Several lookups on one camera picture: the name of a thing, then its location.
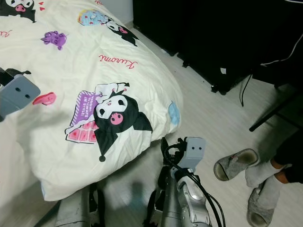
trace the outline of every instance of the red cursive text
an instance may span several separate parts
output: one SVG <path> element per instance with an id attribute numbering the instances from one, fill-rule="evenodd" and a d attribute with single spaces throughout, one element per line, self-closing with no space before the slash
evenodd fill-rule
<path id="1" fill-rule="evenodd" d="M 105 55 L 99 55 L 100 61 L 108 61 L 108 62 L 116 62 L 120 64 L 124 64 L 126 67 L 128 67 L 130 70 L 135 67 L 135 64 L 138 64 L 136 61 L 130 61 L 126 59 L 120 59 L 120 58 L 109 58 Z"/>
<path id="2" fill-rule="evenodd" d="M 10 33 L 11 31 L 12 31 L 12 30 L 9 30 L 8 32 L 0 31 L 0 36 L 6 38 L 6 37 L 9 36 L 9 33 Z"/>

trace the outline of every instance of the slipper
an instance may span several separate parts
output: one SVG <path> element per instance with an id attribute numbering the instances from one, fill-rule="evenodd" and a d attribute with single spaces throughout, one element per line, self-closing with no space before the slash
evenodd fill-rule
<path id="1" fill-rule="evenodd" d="M 220 181 L 228 181 L 258 161 L 259 155 L 256 151 L 244 149 L 217 161 L 214 165 L 214 175 Z"/>
<path id="2" fill-rule="evenodd" d="M 259 188 L 255 188 L 248 200 L 247 221 L 253 227 L 267 227 L 271 223 L 275 209 L 264 209 L 257 205 L 259 193 L 263 188 L 260 184 Z"/>

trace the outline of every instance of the gray box with eyes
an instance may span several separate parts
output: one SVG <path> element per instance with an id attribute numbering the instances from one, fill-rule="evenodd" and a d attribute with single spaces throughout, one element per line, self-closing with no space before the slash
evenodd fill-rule
<path id="1" fill-rule="evenodd" d="M 40 94 L 40 89 L 21 74 L 0 87 L 0 121 L 6 115 L 21 110 Z"/>

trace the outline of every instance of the white sock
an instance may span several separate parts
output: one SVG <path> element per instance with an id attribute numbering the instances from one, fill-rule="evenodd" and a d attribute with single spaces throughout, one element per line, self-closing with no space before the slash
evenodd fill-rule
<path id="1" fill-rule="evenodd" d="M 281 169 L 274 168 L 270 161 L 260 163 L 245 170 L 245 179 L 248 187 L 257 188 L 270 176 L 279 173 Z"/>
<path id="2" fill-rule="evenodd" d="M 268 178 L 259 193 L 257 205 L 267 210 L 274 209 L 278 203 L 282 186 L 283 183 L 278 181 L 274 175 Z"/>

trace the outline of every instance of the black cabinet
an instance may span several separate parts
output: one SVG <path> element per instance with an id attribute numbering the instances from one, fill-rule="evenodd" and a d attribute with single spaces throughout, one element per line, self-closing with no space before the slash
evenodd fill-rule
<path id="1" fill-rule="evenodd" d="M 158 46 L 175 55 L 182 33 L 180 0 L 133 0 L 134 27 Z"/>
<path id="2" fill-rule="evenodd" d="M 178 52 L 183 66 L 192 67 L 221 94 L 258 71 L 261 63 L 276 60 L 276 50 L 282 53 L 286 48 L 289 53 L 302 33 L 289 28 L 294 15 L 297 23 L 302 21 L 303 4 L 285 0 L 133 3 L 134 25 L 171 55 Z M 294 39 L 286 45 L 290 36 Z"/>

